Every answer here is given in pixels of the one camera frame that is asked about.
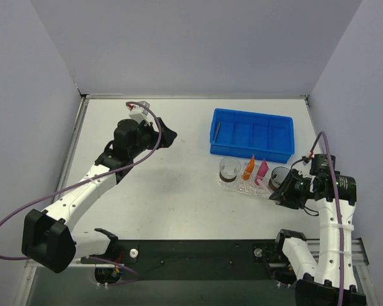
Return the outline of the blue tinted cup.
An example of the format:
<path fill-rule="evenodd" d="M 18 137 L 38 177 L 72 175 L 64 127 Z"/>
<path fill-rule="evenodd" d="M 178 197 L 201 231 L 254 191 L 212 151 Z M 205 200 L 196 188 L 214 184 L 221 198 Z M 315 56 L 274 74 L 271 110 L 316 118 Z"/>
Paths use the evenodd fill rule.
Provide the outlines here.
<path fill-rule="evenodd" d="M 271 172 L 271 176 L 268 181 L 268 186 L 272 191 L 277 191 L 278 188 L 282 185 L 286 176 L 289 174 L 290 170 L 284 166 L 278 166 L 274 168 Z"/>

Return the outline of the pink toothbrush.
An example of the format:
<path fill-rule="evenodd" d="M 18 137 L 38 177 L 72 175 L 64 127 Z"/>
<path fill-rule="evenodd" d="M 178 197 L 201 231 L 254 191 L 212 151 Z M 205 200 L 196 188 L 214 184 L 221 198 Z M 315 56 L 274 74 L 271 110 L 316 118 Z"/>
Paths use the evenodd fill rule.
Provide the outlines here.
<path fill-rule="evenodd" d="M 255 184 L 257 186 L 260 186 L 263 190 L 265 190 L 267 193 L 271 193 L 270 189 L 268 186 L 264 183 L 261 177 L 256 177 L 254 180 Z"/>

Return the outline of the pink toothpaste tube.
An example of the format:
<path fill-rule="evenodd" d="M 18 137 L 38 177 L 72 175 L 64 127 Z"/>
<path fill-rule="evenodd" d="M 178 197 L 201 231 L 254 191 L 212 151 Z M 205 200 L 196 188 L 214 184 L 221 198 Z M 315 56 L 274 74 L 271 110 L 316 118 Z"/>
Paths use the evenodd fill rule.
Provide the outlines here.
<path fill-rule="evenodd" d="M 256 176 L 260 178 L 264 178 L 266 174 L 268 173 L 268 171 L 269 171 L 268 163 L 265 159 L 263 159 L 257 170 Z"/>

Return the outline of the clear textured acrylic stand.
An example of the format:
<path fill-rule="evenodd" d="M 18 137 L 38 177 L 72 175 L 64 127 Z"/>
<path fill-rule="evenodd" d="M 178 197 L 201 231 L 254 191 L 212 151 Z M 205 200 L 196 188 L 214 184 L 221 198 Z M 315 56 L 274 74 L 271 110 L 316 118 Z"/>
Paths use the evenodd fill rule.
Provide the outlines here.
<path fill-rule="evenodd" d="M 258 196 L 258 197 L 261 197 L 261 198 L 268 198 L 271 193 L 267 193 L 265 190 L 263 190 L 260 186 L 257 186 L 254 182 L 255 178 L 257 177 L 256 174 L 257 174 L 257 170 L 259 168 L 259 165 L 255 165 L 254 167 L 254 170 L 252 172 L 252 175 L 250 177 L 249 180 L 243 180 L 242 179 L 242 175 L 244 173 L 244 170 L 247 166 L 247 162 L 245 162 L 242 166 L 242 169 L 239 173 L 239 175 L 237 176 L 238 178 L 238 184 L 239 184 L 239 191 L 241 191 L 242 193 L 245 193 L 245 194 L 249 194 L 249 195 L 253 195 L 253 196 Z M 264 183 L 268 186 L 268 181 L 269 181 L 269 172 L 266 174 L 266 176 L 264 178 L 262 178 L 262 180 L 264 181 Z"/>

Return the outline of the orange toothpaste tube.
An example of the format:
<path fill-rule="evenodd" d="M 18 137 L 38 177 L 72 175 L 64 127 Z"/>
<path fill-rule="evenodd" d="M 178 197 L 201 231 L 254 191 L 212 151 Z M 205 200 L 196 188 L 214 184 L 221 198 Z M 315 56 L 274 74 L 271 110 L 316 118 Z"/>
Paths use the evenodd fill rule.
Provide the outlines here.
<path fill-rule="evenodd" d="M 249 180 L 250 179 L 252 172 L 254 170 L 254 167 L 255 167 L 255 156 L 252 155 L 252 158 L 248 162 L 248 164 L 244 170 L 244 173 L 242 175 L 243 180 Z"/>

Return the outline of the grey toothbrush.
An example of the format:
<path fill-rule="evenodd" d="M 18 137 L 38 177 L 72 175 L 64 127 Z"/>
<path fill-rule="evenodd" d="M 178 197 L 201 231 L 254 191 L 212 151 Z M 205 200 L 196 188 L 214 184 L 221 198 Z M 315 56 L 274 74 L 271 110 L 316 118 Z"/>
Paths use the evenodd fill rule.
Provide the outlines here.
<path fill-rule="evenodd" d="M 221 128 L 221 124 L 222 124 L 222 123 L 221 123 L 220 121 L 218 121 L 217 124 L 216 124 L 216 128 L 215 128 L 215 130 L 214 130 L 214 136 L 213 136 L 213 143 L 215 143 L 216 140 L 217 140 L 218 133 L 219 133 L 220 128 Z"/>

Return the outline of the clear cup brown band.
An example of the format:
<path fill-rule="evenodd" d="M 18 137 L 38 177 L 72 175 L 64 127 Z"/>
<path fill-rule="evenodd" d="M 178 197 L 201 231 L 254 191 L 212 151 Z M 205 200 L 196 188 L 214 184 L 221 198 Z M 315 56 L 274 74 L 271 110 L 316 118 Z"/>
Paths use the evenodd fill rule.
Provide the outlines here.
<path fill-rule="evenodd" d="M 219 164 L 219 176 L 224 182 L 233 182 L 241 171 L 241 163 L 234 157 L 224 157 Z"/>

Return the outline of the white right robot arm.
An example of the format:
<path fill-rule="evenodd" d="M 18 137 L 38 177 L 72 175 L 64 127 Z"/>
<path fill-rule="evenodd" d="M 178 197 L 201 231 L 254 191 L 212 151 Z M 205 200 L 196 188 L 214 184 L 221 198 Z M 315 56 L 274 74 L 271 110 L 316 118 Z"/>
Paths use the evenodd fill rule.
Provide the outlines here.
<path fill-rule="evenodd" d="M 296 305 L 366 305 L 357 291 L 352 265 L 352 222 L 356 208 L 356 181 L 335 170 L 334 156 L 303 157 L 310 162 L 307 176 L 291 169 L 280 187 L 270 195 L 278 205 L 305 210 L 313 200 L 319 218 L 319 255 L 314 258 L 305 235 L 282 229 L 275 250 L 291 265 Z"/>

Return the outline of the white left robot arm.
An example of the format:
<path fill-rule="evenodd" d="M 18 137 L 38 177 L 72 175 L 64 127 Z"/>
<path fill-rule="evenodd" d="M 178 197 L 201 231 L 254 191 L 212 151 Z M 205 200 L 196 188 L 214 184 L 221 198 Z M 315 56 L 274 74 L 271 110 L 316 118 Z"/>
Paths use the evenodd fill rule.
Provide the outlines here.
<path fill-rule="evenodd" d="M 118 122 L 114 138 L 90 167 L 81 185 L 42 211 L 33 209 L 24 219 L 22 253 L 55 273 L 77 258 L 97 255 L 104 262 L 116 259 L 118 237 L 102 228 L 74 234 L 72 231 L 89 208 L 115 187 L 145 150 L 169 148 L 177 133 L 161 119 L 161 130 L 152 124 L 125 119 Z"/>

